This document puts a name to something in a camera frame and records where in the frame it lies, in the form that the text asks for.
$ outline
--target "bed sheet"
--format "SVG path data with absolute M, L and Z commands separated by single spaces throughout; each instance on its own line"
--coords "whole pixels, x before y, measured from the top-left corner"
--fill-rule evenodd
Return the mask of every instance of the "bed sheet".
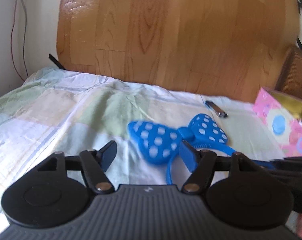
M 229 117 L 219 119 L 204 105 L 208 99 Z M 127 124 L 151 120 L 178 128 L 187 126 L 198 113 L 210 115 L 228 135 L 229 145 L 248 157 L 283 157 L 252 104 L 44 68 L 0 98 L 0 199 L 9 185 L 54 151 L 77 155 L 85 149 L 100 149 L 110 140 L 117 142 L 118 152 L 106 174 L 116 188 L 128 183 L 165 184 L 166 166 L 142 159 Z M 172 165 L 174 183 L 181 187 L 189 175 L 177 158 Z M 82 181 L 78 172 L 68 172 L 68 176 Z M 217 172 L 213 183 L 225 176 Z M 0 232 L 7 226 L 0 205 Z

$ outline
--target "white wall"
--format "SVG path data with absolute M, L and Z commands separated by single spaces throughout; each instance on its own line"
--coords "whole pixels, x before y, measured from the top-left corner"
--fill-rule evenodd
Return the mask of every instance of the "white wall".
M 25 58 L 29 75 L 39 69 L 53 65 L 49 53 L 57 57 L 56 39 L 60 0 L 24 0 L 28 23 Z M 19 87 L 23 81 L 16 74 L 10 52 L 10 36 L 15 0 L 0 0 L 0 96 Z M 16 67 L 26 78 L 22 61 L 24 12 L 18 1 L 13 51 Z

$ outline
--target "gray wire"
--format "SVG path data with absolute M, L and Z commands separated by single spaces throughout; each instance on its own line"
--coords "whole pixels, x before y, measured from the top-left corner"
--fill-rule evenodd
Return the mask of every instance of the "gray wire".
M 21 0 L 21 4 L 22 4 L 23 11 L 24 11 L 24 14 L 25 14 L 25 25 L 24 25 L 24 36 L 23 36 L 23 64 L 24 64 L 24 68 L 26 69 L 27 77 L 29 77 L 28 70 L 27 70 L 27 65 L 26 65 L 26 60 L 25 60 L 25 44 L 26 44 L 28 16 L 27 16 L 27 8 L 26 8 L 26 5 L 24 3 L 24 0 Z

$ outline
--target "small metal object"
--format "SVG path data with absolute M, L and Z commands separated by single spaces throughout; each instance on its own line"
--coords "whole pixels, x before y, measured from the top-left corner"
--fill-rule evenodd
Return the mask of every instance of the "small metal object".
M 205 104 L 209 108 L 213 109 L 216 112 L 216 114 L 218 115 L 218 117 L 220 117 L 220 118 L 226 118 L 226 117 L 228 117 L 227 113 L 224 112 L 220 107 L 218 107 L 212 101 L 206 101 Z
M 97 185 L 95 185 L 95 187 L 97 188 L 97 190 L 107 191 L 111 189 L 112 185 L 108 182 L 100 182 Z
M 195 183 L 189 183 L 184 186 L 184 189 L 187 192 L 197 192 L 200 189 L 200 186 Z

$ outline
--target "wooden floor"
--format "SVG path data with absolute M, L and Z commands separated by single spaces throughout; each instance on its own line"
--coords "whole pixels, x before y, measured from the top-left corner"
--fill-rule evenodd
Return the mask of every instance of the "wooden floor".
M 69 70 L 254 101 L 299 32 L 296 0 L 61 0 Z

